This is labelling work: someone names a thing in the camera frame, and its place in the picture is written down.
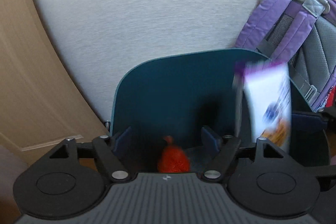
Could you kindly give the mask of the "purple snack bag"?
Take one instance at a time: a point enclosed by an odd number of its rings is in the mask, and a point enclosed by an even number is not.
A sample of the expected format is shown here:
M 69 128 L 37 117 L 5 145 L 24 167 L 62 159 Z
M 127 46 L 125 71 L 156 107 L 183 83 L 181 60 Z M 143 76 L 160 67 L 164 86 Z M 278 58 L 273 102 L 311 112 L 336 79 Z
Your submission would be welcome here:
M 289 152 L 291 88 L 286 63 L 239 62 L 232 87 L 235 99 L 235 136 L 244 144 L 267 138 Z

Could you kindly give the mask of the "red wrapper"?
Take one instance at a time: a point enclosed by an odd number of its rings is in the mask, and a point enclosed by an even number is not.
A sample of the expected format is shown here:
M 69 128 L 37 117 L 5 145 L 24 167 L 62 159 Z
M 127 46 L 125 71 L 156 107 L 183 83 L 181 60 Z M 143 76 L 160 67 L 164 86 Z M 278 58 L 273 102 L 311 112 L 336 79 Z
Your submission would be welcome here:
M 157 169 L 160 173 L 186 173 L 190 171 L 190 161 L 186 153 L 174 144 L 172 136 L 163 138 L 167 146 L 163 149 Z

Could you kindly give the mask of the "dark teal trash bin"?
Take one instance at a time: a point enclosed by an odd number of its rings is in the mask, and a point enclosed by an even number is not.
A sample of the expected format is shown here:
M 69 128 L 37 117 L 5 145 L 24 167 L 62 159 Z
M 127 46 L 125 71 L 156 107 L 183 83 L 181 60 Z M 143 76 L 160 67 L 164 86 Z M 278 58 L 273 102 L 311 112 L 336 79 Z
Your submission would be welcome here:
M 163 138 L 172 136 L 189 158 L 191 172 L 201 172 L 212 159 L 202 128 L 235 136 L 236 64 L 266 60 L 252 51 L 220 50 L 164 57 L 133 68 L 120 81 L 112 110 L 111 132 L 123 135 L 117 145 L 121 162 L 133 173 L 157 172 L 167 146 Z M 291 113 L 312 112 L 291 81 L 290 88 Z M 305 167 L 328 165 L 325 131 L 291 132 L 288 154 Z

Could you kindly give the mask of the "red backpack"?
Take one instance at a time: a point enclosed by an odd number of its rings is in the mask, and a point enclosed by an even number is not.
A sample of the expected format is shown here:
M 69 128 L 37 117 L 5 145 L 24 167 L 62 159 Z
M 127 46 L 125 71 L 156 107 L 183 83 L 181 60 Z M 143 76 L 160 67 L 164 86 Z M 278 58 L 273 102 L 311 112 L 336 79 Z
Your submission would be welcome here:
M 332 87 L 329 91 L 325 107 L 331 107 L 335 104 L 335 93 L 336 93 L 336 86 Z

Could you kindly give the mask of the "wooden door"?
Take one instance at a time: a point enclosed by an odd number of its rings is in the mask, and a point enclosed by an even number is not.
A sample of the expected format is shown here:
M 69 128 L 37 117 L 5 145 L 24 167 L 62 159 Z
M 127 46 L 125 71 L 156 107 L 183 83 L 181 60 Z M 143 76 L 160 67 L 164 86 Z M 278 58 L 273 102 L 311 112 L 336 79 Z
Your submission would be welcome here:
M 33 0 L 1 0 L 1 145 L 32 164 L 65 138 L 85 142 L 105 134 Z

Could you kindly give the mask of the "purple grey backpack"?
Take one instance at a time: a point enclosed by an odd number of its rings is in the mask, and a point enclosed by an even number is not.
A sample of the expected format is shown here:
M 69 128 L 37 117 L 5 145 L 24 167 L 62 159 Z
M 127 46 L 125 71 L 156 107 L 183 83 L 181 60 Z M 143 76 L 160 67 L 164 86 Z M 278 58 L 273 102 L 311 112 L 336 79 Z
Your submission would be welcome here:
M 235 47 L 288 63 L 291 80 L 318 111 L 335 88 L 335 0 L 260 0 Z

